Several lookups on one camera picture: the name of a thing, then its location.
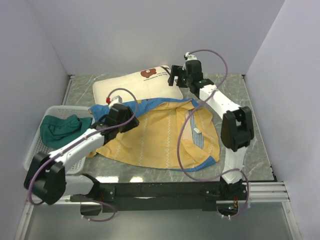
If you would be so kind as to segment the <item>cream pillow with bear print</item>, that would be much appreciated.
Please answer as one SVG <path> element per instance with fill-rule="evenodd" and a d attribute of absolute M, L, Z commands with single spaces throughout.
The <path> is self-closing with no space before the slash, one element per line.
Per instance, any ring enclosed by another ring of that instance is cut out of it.
<path fill-rule="evenodd" d="M 183 99 L 178 86 L 169 86 L 171 69 L 167 65 L 149 68 L 124 76 L 100 80 L 92 85 L 94 101 L 106 105 L 112 90 L 124 88 L 133 93 L 137 100 L 154 98 Z"/>

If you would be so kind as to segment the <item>blue and yellow pillowcase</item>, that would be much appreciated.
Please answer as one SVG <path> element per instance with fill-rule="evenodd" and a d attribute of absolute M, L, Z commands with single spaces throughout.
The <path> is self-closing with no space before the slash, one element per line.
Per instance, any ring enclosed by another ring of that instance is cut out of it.
<path fill-rule="evenodd" d="M 90 152 L 89 158 L 100 154 L 106 158 L 138 167 L 195 172 L 220 160 L 220 145 L 213 115 L 199 108 L 185 125 L 188 115 L 198 106 L 191 98 L 153 98 L 125 106 L 138 106 L 139 125 L 104 146 Z"/>

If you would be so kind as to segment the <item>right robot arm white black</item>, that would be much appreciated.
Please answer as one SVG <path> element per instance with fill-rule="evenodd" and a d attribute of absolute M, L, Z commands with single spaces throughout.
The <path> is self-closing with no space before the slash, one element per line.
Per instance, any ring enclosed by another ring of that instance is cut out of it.
<path fill-rule="evenodd" d="M 236 186 L 246 177 L 242 170 L 244 158 L 255 136 L 252 110 L 248 106 L 242 107 L 234 103 L 210 79 L 205 79 L 202 64 L 197 59 L 186 60 L 183 66 L 171 66 L 168 85 L 174 84 L 188 88 L 201 100 L 201 103 L 186 117 L 178 137 L 179 142 L 186 124 L 204 104 L 208 104 L 222 120 L 220 138 L 225 146 L 225 162 L 219 177 L 225 184 L 219 187 L 219 193 L 222 198 L 230 200 L 237 194 Z"/>

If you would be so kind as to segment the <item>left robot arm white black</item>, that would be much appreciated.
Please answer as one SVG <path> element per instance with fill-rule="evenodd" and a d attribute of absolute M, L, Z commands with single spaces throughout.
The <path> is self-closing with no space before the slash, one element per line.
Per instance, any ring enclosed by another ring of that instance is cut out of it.
<path fill-rule="evenodd" d="M 114 104 L 108 114 L 95 121 L 81 136 L 50 153 L 34 155 L 24 180 L 27 198 L 40 198 L 42 203 L 52 205 L 67 195 L 83 195 L 88 201 L 100 198 L 100 182 L 83 174 L 67 176 L 69 169 L 90 152 L 113 140 L 118 133 L 125 133 L 139 125 L 136 118 L 138 106 L 130 108 Z"/>

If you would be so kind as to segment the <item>green cloth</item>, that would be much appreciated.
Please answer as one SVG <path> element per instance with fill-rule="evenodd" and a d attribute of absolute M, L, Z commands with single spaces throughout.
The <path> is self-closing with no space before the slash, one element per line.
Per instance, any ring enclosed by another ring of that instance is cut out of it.
<path fill-rule="evenodd" d="M 66 119 L 46 115 L 40 125 L 41 140 L 49 148 L 62 148 L 80 137 L 91 126 L 92 120 L 74 114 Z"/>

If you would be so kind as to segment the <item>black base beam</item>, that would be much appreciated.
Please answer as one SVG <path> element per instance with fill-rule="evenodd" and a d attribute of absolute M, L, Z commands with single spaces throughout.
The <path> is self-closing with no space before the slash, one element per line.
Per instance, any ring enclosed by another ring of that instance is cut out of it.
<path fill-rule="evenodd" d="M 246 185 L 211 182 L 102 183 L 92 196 L 72 195 L 72 203 L 98 203 L 103 213 L 157 210 L 217 210 L 219 201 L 248 199 Z"/>

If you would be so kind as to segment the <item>aluminium rail frame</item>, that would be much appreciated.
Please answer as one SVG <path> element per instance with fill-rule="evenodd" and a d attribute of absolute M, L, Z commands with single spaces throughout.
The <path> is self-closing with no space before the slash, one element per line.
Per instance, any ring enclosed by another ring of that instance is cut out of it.
<path fill-rule="evenodd" d="M 112 220 L 90 222 L 79 202 L 64 197 L 49 206 L 27 203 L 17 240 L 300 240 L 282 182 L 252 182 L 249 207 L 227 220 L 201 210 L 120 211 Z"/>

